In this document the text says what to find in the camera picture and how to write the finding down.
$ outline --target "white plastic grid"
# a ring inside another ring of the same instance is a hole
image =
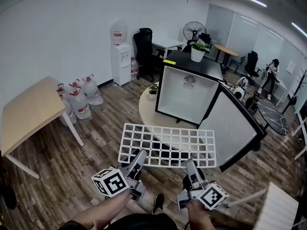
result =
[[[185,168],[192,158],[198,168],[216,167],[213,130],[125,124],[118,161],[130,163],[140,149],[147,152],[144,166]]]

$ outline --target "potted plant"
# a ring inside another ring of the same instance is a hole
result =
[[[190,46],[192,47],[191,60],[195,62],[201,62],[204,54],[206,52],[210,52],[208,45],[209,44],[205,44],[201,39],[199,39],[196,43],[190,43]]]
[[[158,89],[159,89],[158,85],[154,83],[149,86],[148,98],[150,101],[155,100],[157,98]]]

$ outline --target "standing fan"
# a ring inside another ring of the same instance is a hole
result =
[[[183,28],[183,35],[187,40],[197,41],[202,33],[207,34],[206,28],[197,21],[191,21]]]

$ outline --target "black baseboard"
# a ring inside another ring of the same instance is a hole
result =
[[[109,81],[106,81],[106,82],[103,82],[102,84],[99,84],[98,88],[101,88],[101,87],[103,87],[103,86],[105,86],[105,85],[107,85],[109,83],[112,83],[112,82],[113,82],[113,79],[110,79]]]

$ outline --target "white plant pot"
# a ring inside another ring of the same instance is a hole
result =
[[[147,98],[149,101],[154,101],[157,99],[157,94],[147,94]]]
[[[204,55],[205,55],[205,51],[199,51],[197,49],[192,48],[191,60],[195,62],[201,62]]]

